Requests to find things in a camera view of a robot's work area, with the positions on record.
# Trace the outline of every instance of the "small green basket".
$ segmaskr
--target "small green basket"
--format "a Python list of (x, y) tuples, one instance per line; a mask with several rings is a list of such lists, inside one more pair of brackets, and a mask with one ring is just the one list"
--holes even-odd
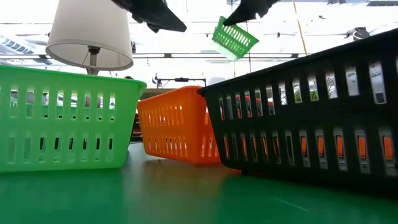
[(0, 172), (120, 167), (146, 84), (0, 66)]
[(232, 60), (243, 58), (259, 40), (237, 25), (224, 26), (225, 20), (225, 17), (220, 17), (213, 34), (213, 42), (220, 46), (219, 51), (225, 57)]

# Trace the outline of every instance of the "plastic basket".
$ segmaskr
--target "plastic basket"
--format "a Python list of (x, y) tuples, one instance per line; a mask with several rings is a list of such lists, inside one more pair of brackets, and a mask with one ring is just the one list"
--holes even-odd
[(221, 162), (397, 187), (397, 39), (398, 29), (200, 89)]
[(146, 84), (0, 66), (0, 88), (0, 172), (12, 172), (120, 167)]
[(212, 39), (221, 47), (220, 52), (225, 57), (233, 60), (243, 58), (259, 40), (237, 25), (224, 26), (225, 20), (220, 17)]
[(192, 164), (220, 163), (199, 86), (186, 86), (138, 102), (148, 155)]

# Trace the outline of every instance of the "white lampshade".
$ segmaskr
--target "white lampshade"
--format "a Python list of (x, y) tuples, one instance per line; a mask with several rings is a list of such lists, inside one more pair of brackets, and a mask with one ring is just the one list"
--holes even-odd
[(59, 0), (46, 53), (67, 65), (89, 68), (88, 46), (101, 48), (98, 70), (132, 67), (127, 12), (110, 0)]

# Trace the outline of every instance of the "table surface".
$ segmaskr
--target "table surface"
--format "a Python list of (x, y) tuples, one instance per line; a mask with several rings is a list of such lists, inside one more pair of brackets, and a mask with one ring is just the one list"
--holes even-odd
[(398, 223), (398, 202), (195, 167), (131, 144), (121, 169), (0, 175), (1, 223)]

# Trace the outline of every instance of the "black basket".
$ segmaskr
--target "black basket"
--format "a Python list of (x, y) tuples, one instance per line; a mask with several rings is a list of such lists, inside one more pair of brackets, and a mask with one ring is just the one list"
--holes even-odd
[(229, 168), (393, 189), (397, 68), (395, 29), (198, 92)]

